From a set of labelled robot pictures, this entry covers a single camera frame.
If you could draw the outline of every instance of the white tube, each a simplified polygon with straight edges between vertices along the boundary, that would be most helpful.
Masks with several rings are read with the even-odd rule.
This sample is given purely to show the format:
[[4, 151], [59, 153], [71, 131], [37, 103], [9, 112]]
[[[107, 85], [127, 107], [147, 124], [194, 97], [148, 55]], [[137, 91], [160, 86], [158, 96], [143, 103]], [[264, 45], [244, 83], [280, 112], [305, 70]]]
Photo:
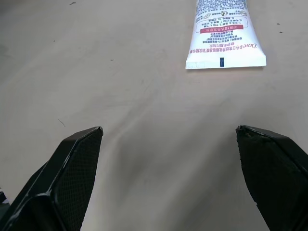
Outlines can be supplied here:
[[186, 69], [266, 66], [246, 0], [197, 0]]

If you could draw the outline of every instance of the tabletop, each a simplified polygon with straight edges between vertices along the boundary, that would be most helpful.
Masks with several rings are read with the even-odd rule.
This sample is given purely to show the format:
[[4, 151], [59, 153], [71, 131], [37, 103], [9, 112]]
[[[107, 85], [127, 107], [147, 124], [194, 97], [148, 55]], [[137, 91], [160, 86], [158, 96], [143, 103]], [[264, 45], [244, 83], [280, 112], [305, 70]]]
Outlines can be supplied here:
[[267, 231], [238, 125], [308, 151], [305, 0], [248, 0], [261, 68], [185, 70], [195, 0], [0, 0], [0, 187], [104, 130], [82, 230]]

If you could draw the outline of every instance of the floor surface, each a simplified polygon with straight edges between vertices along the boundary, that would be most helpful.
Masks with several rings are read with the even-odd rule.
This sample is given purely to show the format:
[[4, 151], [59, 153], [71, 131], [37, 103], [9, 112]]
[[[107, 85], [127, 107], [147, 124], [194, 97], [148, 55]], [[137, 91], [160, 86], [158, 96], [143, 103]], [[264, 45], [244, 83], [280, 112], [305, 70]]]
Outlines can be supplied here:
[[195, 0], [0, 0], [0, 187], [102, 126], [91, 231], [267, 231], [235, 129], [308, 151], [306, 0], [248, 0], [264, 68], [186, 71]]

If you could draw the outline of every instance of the red label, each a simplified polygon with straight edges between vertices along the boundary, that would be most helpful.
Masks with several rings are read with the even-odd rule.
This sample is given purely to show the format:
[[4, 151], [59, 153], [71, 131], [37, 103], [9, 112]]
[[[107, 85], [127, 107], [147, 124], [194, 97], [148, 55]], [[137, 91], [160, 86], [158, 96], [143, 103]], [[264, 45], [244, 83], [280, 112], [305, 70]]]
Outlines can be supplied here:
[[200, 34], [202, 33], [213, 33], [213, 32], [225, 32], [231, 30], [243, 30], [243, 25], [233, 25], [233, 26], [222, 26], [222, 27], [210, 27], [210, 28], [203, 28], [200, 30]]

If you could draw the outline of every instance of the beige floor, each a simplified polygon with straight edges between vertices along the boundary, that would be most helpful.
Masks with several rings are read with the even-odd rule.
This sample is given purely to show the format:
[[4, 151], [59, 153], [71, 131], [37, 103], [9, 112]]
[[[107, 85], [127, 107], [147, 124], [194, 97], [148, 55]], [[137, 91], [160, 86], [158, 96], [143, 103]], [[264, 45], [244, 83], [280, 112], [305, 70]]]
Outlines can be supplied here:
[[267, 67], [199, 71], [184, 69], [195, 0], [0, 1], [11, 201], [63, 138], [103, 126], [83, 230], [268, 230], [235, 128], [272, 129], [308, 152], [307, 0], [248, 0]]

